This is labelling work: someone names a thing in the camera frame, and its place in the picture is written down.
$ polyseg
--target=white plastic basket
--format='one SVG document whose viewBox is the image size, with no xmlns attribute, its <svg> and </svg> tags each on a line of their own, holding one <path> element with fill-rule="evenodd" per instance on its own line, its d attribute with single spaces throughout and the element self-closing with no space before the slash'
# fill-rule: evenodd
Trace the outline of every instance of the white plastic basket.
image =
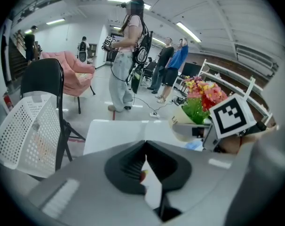
<svg viewBox="0 0 285 226">
<path fill-rule="evenodd" d="M 55 172 L 60 137 L 50 95 L 20 100 L 0 126 L 0 163 L 11 169 L 47 178 Z"/>
</svg>

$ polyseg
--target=blue shirt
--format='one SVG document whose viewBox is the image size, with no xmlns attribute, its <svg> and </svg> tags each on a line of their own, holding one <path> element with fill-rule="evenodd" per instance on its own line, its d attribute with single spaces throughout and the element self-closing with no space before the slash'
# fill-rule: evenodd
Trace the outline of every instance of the blue shirt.
<svg viewBox="0 0 285 226">
<path fill-rule="evenodd" d="M 185 61 L 186 57 L 188 56 L 189 53 L 189 46 L 183 46 L 182 49 L 178 50 L 173 58 L 171 59 L 168 68 L 175 68 L 175 69 L 180 69 L 181 65 Z"/>
</svg>

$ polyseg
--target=white ceiling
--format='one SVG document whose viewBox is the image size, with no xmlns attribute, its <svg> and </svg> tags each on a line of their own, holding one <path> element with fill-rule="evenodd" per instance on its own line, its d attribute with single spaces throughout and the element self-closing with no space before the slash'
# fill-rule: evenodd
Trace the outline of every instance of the white ceiling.
<svg viewBox="0 0 285 226">
<path fill-rule="evenodd" d="M 126 14 L 115 6 L 117 3 L 107 0 L 63 1 L 68 4 L 66 14 L 76 8 L 87 18 L 105 15 L 113 25 L 121 25 Z M 189 43 L 190 52 L 216 53 L 237 60 L 236 46 L 241 45 L 278 63 L 285 57 L 285 28 L 266 0 L 144 1 L 151 5 L 149 11 L 145 10 L 145 22 L 157 37 L 177 41 L 186 36 L 193 41 L 175 25 L 182 22 L 201 39 L 199 44 Z"/>
</svg>

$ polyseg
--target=white table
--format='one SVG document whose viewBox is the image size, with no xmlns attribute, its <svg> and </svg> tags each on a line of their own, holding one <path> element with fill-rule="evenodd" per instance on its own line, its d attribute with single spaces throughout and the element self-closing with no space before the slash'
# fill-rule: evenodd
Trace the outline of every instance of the white table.
<svg viewBox="0 0 285 226">
<path fill-rule="evenodd" d="M 161 141 L 180 147 L 187 144 L 174 136 L 168 121 L 93 120 L 89 126 L 84 155 L 140 140 Z"/>
</svg>

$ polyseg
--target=fire extinguisher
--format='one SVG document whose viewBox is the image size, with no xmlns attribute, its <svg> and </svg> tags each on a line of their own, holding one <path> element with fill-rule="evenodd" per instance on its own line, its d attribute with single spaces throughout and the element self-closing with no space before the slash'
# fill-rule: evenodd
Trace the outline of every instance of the fire extinguisher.
<svg viewBox="0 0 285 226">
<path fill-rule="evenodd" d="M 12 101 L 9 97 L 9 94 L 8 93 L 5 93 L 4 96 L 3 96 L 3 99 L 9 109 L 9 111 L 11 111 L 13 109 L 13 104 L 12 104 Z"/>
</svg>

